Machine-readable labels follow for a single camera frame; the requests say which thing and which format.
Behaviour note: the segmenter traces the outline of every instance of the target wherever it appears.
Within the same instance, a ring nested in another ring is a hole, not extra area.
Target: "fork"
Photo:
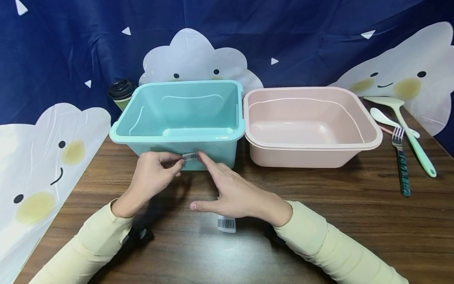
[[[405,130],[399,126],[394,128],[391,143],[397,151],[397,165],[399,167],[400,193],[404,197],[410,197],[410,184],[408,182],[407,159],[402,149]]]

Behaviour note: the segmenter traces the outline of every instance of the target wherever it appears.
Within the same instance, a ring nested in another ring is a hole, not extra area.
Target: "sleeve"
[[[87,283],[120,250],[133,218],[116,217],[111,203],[93,214],[31,280],[31,284]]]
[[[289,248],[321,267],[340,284],[408,284],[396,270],[355,240],[327,223],[325,218],[300,202],[290,221],[274,228]]]

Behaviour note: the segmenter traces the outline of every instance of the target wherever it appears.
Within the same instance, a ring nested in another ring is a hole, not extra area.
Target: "hand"
[[[213,177],[219,190],[219,199],[194,201],[190,205],[191,210],[234,218],[256,217],[275,227],[282,227],[290,221],[293,211],[285,200],[274,193],[261,190],[225,164],[216,164],[205,153],[199,152],[198,156]]]
[[[128,190],[112,205],[112,213],[130,218],[153,196],[180,176],[185,161],[181,155],[169,152],[146,152],[140,155]]]

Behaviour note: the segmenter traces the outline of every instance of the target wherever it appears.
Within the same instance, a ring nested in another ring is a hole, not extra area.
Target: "barcode sticker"
[[[197,159],[198,154],[197,153],[189,153],[189,154],[184,154],[183,155],[183,160],[191,160],[191,159]]]
[[[218,215],[217,229],[224,233],[235,233],[237,231],[237,224],[235,223],[235,218]]]

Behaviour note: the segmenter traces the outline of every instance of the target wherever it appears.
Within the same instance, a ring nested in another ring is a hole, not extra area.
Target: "teal plastic container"
[[[232,80],[150,83],[138,87],[110,130],[111,140],[143,152],[201,150],[232,168],[244,135],[243,87]],[[183,170],[205,170],[190,159]]]

